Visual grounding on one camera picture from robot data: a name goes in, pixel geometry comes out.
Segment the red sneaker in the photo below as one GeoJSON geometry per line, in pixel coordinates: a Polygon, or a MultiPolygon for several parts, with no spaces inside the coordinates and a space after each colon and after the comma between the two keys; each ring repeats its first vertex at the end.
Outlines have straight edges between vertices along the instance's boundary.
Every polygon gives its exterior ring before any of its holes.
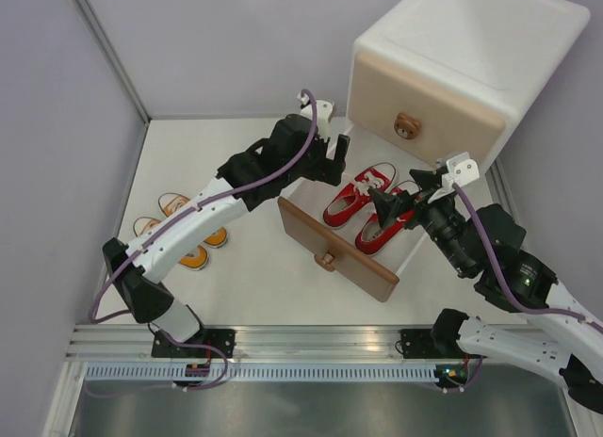
{"type": "Polygon", "coordinates": [[[409,211],[399,217],[391,226],[382,229],[378,221],[376,208],[372,203],[368,205],[366,211],[367,221],[355,237],[355,247],[362,253],[373,256],[376,255],[394,236],[406,228],[413,211],[409,211]]]}
{"type": "Polygon", "coordinates": [[[397,168],[388,162],[374,164],[350,176],[345,173],[345,185],[322,213],[323,222],[332,228],[345,226],[371,202],[369,191],[386,191],[397,177],[397,168]]]}

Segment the brown drawer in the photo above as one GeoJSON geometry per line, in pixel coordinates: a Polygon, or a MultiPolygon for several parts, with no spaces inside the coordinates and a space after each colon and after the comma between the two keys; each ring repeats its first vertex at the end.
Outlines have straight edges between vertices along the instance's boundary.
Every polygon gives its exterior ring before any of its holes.
{"type": "MultiPolygon", "coordinates": [[[[392,185],[416,191],[411,184],[409,170],[432,169],[424,161],[359,125],[351,124],[345,135],[350,137],[345,169],[350,176],[374,164],[388,162],[397,168],[397,177],[392,185]]],[[[367,221],[368,205],[338,229],[327,226],[322,219],[324,209],[345,185],[344,181],[340,186],[330,186],[303,179],[291,193],[279,198],[277,203],[285,233],[308,250],[313,258],[315,254],[332,254],[335,272],[375,300],[386,302],[403,277],[404,269],[429,237],[420,227],[402,230],[376,255],[362,253],[355,247],[354,240],[367,221]]]]}

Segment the brown drawer knob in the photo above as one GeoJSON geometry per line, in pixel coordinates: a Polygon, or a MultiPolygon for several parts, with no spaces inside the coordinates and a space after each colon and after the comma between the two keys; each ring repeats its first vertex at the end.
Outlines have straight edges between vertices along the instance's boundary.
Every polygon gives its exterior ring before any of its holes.
{"type": "Polygon", "coordinates": [[[320,266],[321,268],[323,268],[324,270],[326,270],[328,272],[335,271],[334,256],[332,254],[330,254],[329,252],[325,252],[322,255],[315,254],[314,261],[317,263],[318,266],[320,266]]]}

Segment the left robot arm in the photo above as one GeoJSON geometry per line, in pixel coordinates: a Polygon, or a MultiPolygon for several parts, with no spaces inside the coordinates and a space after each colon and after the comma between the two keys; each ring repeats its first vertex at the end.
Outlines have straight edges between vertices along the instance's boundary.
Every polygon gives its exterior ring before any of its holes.
{"type": "Polygon", "coordinates": [[[297,180],[339,185],[350,139],[340,134],[330,140],[320,123],[302,114],[278,120],[269,137],[232,155],[204,190],[168,218],[127,243],[113,237],[102,247],[108,282],[127,312],[164,332],[184,357],[204,351],[203,324],[163,284],[165,277],[219,228],[280,196],[297,180]]]}

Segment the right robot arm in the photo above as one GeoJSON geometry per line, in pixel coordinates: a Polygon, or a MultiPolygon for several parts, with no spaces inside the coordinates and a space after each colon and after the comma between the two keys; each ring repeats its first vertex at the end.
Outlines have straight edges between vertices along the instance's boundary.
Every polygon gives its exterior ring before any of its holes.
{"type": "Polygon", "coordinates": [[[378,222],[388,229],[403,215],[420,226],[461,278],[499,310],[519,314],[549,335],[538,341],[498,331],[446,308],[430,330],[432,350],[499,359],[551,380],[579,405],[602,411],[602,321],[575,299],[557,274],[522,250],[526,231],[494,203],[475,208],[459,179],[445,169],[412,170],[418,190],[369,186],[378,222]]]}

